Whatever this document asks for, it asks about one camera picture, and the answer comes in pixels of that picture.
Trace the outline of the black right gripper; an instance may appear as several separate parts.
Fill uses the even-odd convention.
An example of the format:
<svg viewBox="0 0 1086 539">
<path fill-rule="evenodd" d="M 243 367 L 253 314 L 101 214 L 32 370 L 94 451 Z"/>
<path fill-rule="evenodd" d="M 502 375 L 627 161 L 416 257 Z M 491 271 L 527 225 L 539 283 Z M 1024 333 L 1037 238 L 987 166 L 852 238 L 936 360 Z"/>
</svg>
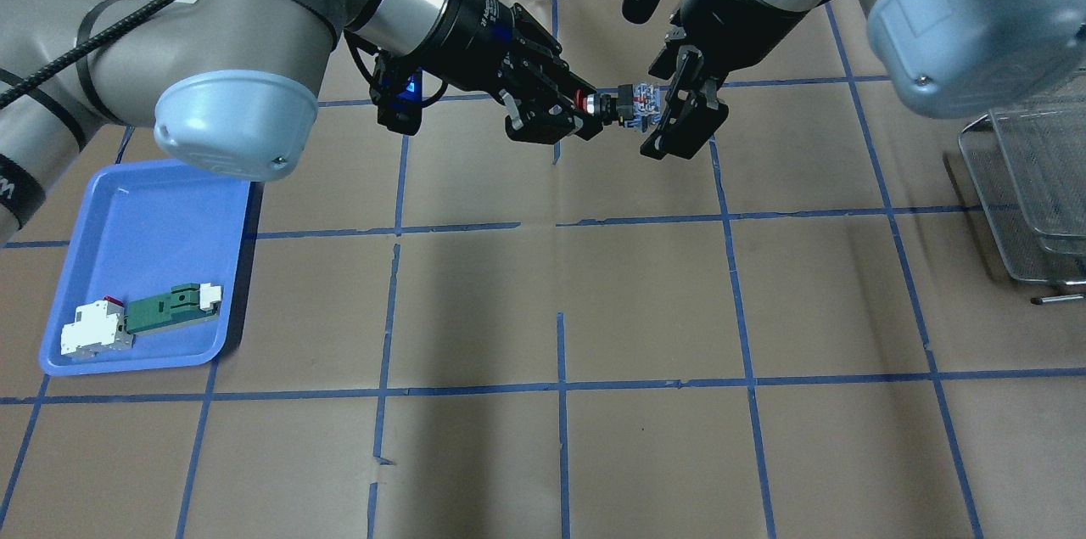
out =
<svg viewBox="0 0 1086 539">
<path fill-rule="evenodd" d="M 624 0 L 633 24 L 649 21 L 662 0 Z M 648 75 L 670 83 L 662 120 L 639 149 L 643 156 L 693 159 L 725 122 L 718 98 L 736 70 L 755 66 L 799 24 L 815 0 L 682 0 Z"/>
</svg>

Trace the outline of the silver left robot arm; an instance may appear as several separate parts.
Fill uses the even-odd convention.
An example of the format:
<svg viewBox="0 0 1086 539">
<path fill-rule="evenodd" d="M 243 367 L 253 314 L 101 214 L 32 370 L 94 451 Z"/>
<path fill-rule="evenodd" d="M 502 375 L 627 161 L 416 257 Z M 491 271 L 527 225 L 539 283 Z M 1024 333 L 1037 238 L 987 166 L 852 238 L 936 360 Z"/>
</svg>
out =
<svg viewBox="0 0 1086 539">
<path fill-rule="evenodd" d="M 175 159 L 249 181 L 296 168 L 341 39 L 377 57 L 380 124 L 424 70 L 506 110 L 516 142 L 591 139 L 594 89 L 500 0 L 1 0 L 3 241 L 101 126 L 151 126 Z"/>
</svg>

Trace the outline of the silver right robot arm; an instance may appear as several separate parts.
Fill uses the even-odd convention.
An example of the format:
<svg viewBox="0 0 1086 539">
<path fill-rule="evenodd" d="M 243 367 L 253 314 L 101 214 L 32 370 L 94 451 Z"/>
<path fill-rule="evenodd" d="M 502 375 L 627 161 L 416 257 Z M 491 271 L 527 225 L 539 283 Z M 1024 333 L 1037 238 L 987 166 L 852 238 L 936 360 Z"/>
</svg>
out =
<svg viewBox="0 0 1086 539">
<path fill-rule="evenodd" d="M 651 74 L 670 84 L 640 151 L 694 156 L 728 117 L 718 91 L 756 66 L 830 0 L 682 0 Z M 1085 0 L 858 0 L 866 36 L 904 105 L 921 116 L 974 115 L 1031 98 L 1083 64 Z M 660 0 L 624 0 L 644 24 Z"/>
</svg>

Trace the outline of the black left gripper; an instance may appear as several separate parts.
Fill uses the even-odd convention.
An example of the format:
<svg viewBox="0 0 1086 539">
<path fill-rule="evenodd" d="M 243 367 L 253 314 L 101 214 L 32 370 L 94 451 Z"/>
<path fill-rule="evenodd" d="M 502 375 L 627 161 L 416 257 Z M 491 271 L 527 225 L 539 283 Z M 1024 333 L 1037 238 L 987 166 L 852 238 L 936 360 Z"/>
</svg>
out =
<svg viewBox="0 0 1086 539">
<path fill-rule="evenodd" d="M 574 75 L 523 8 L 498 0 L 372 0 L 348 27 L 348 43 L 375 57 L 367 72 L 378 121 L 412 136 L 428 105 L 422 74 L 445 87 L 485 92 L 505 106 L 515 142 L 589 140 L 602 120 L 583 112 L 596 87 Z M 569 109 L 569 102 L 578 109 Z"/>
</svg>

